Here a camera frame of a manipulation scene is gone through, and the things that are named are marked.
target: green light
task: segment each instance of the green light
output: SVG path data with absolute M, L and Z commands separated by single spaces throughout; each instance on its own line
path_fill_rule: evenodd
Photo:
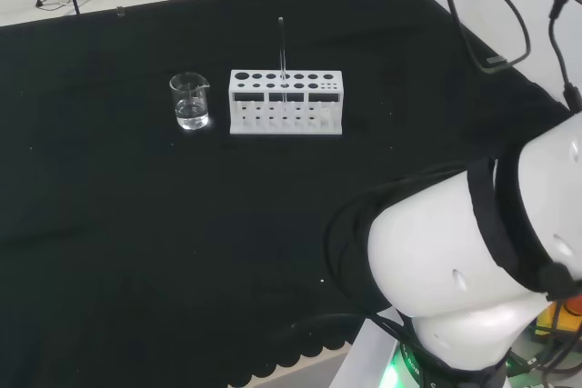
M 394 365 L 389 365 L 384 371 L 382 376 L 382 381 L 380 381 L 380 386 L 378 388 L 398 388 L 400 383 L 398 383 L 398 373 Z

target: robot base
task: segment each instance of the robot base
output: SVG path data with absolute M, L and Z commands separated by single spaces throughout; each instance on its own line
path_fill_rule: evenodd
M 403 344 L 396 346 L 392 363 L 386 368 L 379 388 L 420 388 L 422 369 L 414 355 Z M 429 383 L 430 388 L 455 388 L 452 383 L 437 381 Z M 488 385 L 490 388 L 511 388 L 509 380 L 500 377 L 497 383 Z

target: white test tube rack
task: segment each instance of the white test tube rack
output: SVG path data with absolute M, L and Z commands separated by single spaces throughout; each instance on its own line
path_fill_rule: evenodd
M 344 84 L 338 71 L 233 70 L 231 134 L 342 134 Z

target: orange component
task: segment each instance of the orange component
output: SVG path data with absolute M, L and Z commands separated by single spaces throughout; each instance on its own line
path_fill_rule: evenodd
M 566 302 L 566 308 L 576 315 L 582 315 L 582 295 Z

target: hole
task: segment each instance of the hole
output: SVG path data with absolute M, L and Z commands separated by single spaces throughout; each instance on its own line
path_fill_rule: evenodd
M 458 270 L 453 270 L 453 279 L 455 280 L 455 284 L 457 284 L 457 286 L 459 287 L 459 289 L 466 291 L 468 286 L 467 286 L 467 280 L 465 279 L 465 276 L 459 272 Z
M 556 243 L 556 248 L 561 254 L 565 256 L 574 255 L 574 249 L 560 235 L 554 234 L 554 243 Z
M 288 102 L 303 102 L 303 93 L 287 93 Z
M 309 102 L 339 102 L 339 95 L 328 93 L 310 93 Z
M 577 140 L 574 140 L 570 146 L 570 156 L 572 156 L 572 161 L 575 163 L 577 163 L 580 159 L 580 147 L 578 146 Z
M 265 95 L 263 93 L 235 93 L 235 102 L 263 102 Z

